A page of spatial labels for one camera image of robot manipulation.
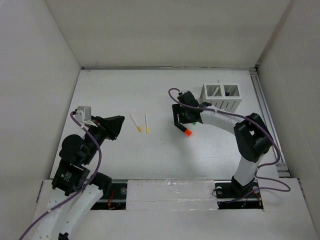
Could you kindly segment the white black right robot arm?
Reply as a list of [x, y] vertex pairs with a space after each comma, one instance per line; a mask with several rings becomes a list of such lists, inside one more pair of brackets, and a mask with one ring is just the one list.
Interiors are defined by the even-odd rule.
[[231, 178], [231, 191], [237, 197], [249, 192], [263, 156], [272, 146], [272, 138], [260, 115], [237, 116], [208, 102], [199, 103], [190, 91], [179, 91], [172, 105], [174, 125], [190, 135], [184, 124], [200, 123], [225, 130], [235, 136], [240, 161]]

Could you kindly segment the black highlighter orange cap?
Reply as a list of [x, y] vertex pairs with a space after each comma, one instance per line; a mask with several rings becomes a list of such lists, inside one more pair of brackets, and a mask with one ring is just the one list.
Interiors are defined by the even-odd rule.
[[175, 123], [174, 126], [177, 127], [180, 131], [182, 131], [187, 137], [190, 137], [193, 134], [191, 130], [189, 130], [179, 122]]

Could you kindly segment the white mesh desk organizer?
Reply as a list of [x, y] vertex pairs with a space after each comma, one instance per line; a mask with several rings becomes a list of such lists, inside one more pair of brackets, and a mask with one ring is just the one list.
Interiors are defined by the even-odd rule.
[[[212, 96], [217, 87], [219, 87], [218, 93]], [[204, 84], [199, 99], [201, 102], [210, 103], [220, 110], [231, 113], [234, 113], [242, 102], [241, 91], [237, 84]]]

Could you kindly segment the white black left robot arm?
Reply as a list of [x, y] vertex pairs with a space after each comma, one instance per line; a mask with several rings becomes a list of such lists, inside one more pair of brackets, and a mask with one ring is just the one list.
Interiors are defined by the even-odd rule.
[[34, 240], [72, 240], [93, 205], [111, 194], [112, 178], [97, 169], [91, 173], [86, 166], [95, 155], [102, 161], [102, 143], [118, 138], [125, 117], [93, 116], [85, 122], [75, 118], [76, 114], [72, 112], [71, 118], [85, 134], [68, 135], [62, 142], [47, 210], [38, 220]]

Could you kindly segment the white pen pale yellow cap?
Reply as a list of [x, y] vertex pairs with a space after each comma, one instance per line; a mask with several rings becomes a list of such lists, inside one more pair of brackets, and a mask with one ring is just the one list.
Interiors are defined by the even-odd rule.
[[219, 87], [216, 87], [216, 88], [215, 88], [215, 90], [214, 90], [213, 93], [212, 93], [212, 97], [214, 97], [214, 96], [217, 95], [219, 89], [220, 89]]

